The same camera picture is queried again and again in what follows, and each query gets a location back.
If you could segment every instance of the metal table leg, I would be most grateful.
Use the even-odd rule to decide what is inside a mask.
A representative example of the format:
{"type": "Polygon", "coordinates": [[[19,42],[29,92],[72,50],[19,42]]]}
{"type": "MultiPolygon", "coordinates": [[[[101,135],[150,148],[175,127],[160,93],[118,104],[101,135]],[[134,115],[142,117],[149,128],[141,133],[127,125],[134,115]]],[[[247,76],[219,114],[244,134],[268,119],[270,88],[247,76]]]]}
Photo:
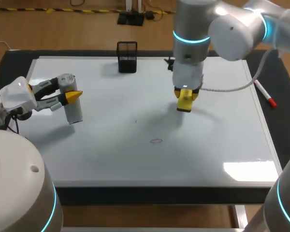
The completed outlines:
{"type": "Polygon", "coordinates": [[[132,10],[132,0],[126,0],[126,11],[130,12],[132,10]]]}
{"type": "Polygon", "coordinates": [[[236,227],[244,229],[248,224],[246,209],[244,205],[234,205],[233,206],[234,219],[236,227]]]}

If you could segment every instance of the whiteboard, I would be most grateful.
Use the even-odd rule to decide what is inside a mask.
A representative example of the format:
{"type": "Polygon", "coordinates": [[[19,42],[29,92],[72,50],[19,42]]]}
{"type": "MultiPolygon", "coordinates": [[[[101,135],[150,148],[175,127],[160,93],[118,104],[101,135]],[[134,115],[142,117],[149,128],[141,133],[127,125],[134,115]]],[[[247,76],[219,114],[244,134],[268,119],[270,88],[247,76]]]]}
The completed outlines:
{"type": "MultiPolygon", "coordinates": [[[[137,73],[122,74],[117,58],[40,57],[27,79],[35,85],[63,73],[83,91],[83,121],[69,125],[61,108],[19,122],[56,187],[270,187],[281,172],[253,86],[200,91],[183,113],[163,58],[138,58],[137,73]]],[[[249,80],[246,61],[205,60],[204,87],[249,80]]]]}

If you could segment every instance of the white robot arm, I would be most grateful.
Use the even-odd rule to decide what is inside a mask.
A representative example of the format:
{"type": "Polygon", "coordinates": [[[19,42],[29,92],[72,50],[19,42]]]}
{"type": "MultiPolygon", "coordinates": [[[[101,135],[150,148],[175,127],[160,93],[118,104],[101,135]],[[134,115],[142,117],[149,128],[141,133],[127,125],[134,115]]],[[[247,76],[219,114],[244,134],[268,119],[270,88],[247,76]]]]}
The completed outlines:
{"type": "Polygon", "coordinates": [[[82,111],[75,76],[66,73],[51,80],[32,86],[20,76],[0,90],[0,126],[5,124],[7,116],[27,120],[32,110],[50,109],[55,111],[64,106],[67,121],[72,124],[82,121],[82,111]],[[43,97],[60,90],[60,94],[44,99],[43,97]]]}
{"type": "Polygon", "coordinates": [[[243,8],[220,0],[177,0],[174,40],[177,109],[190,112],[210,43],[230,61],[242,59],[259,43],[290,52],[290,9],[268,0],[251,0],[243,8]]]}

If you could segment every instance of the whiteboard marker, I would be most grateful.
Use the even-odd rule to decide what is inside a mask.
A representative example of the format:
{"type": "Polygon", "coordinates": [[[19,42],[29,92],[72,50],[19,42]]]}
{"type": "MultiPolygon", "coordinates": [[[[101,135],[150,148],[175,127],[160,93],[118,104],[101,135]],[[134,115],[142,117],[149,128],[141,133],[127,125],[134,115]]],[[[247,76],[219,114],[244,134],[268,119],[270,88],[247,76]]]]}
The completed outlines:
{"type": "Polygon", "coordinates": [[[260,90],[260,92],[263,94],[263,96],[265,96],[265,98],[269,102],[270,106],[274,109],[277,108],[276,102],[274,101],[273,98],[271,98],[271,96],[268,94],[268,92],[266,92],[266,90],[263,88],[263,86],[260,84],[260,82],[258,80],[255,80],[255,84],[256,84],[258,90],[260,90]]]}

